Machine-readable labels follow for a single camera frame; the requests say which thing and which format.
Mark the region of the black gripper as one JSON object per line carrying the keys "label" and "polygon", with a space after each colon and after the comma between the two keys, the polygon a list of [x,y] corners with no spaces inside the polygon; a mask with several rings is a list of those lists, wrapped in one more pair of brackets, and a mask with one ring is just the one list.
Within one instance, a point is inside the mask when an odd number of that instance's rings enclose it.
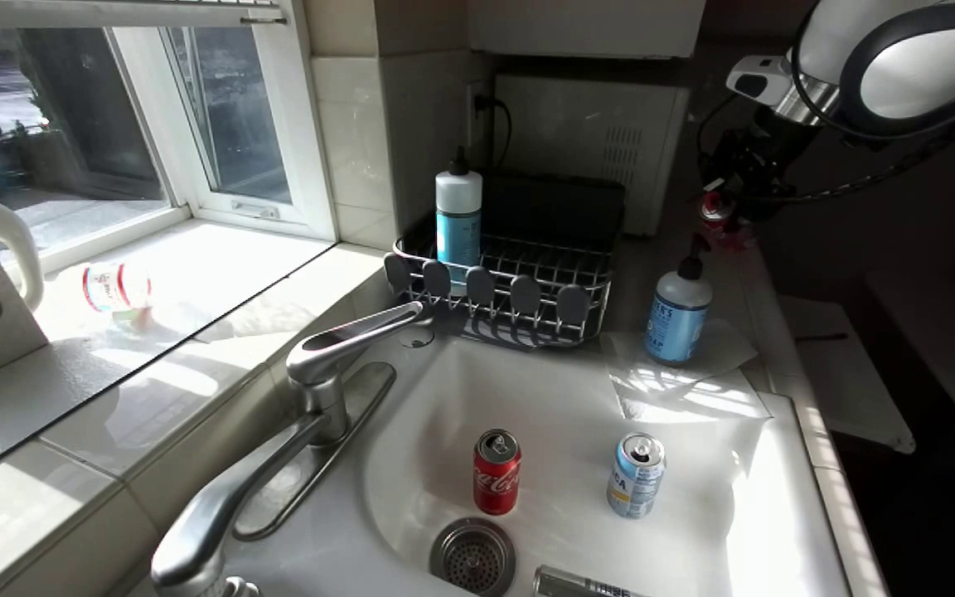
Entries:
{"label": "black gripper", "polygon": [[794,185],[787,170],[812,146],[810,125],[771,123],[725,128],[711,148],[699,154],[704,190],[717,183],[732,202],[732,215],[721,225],[699,218],[704,236],[736,236],[745,222],[776,215]]}

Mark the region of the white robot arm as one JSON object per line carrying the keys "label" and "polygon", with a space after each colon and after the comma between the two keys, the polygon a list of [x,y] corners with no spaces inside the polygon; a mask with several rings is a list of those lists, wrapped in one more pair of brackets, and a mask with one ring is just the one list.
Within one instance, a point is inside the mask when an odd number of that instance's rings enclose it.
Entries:
{"label": "white robot arm", "polygon": [[[725,93],[757,105],[699,159],[709,236],[879,185],[955,136],[955,0],[816,0],[783,54],[739,55]],[[856,142],[921,136],[896,167],[800,191],[787,170],[820,128]]]}

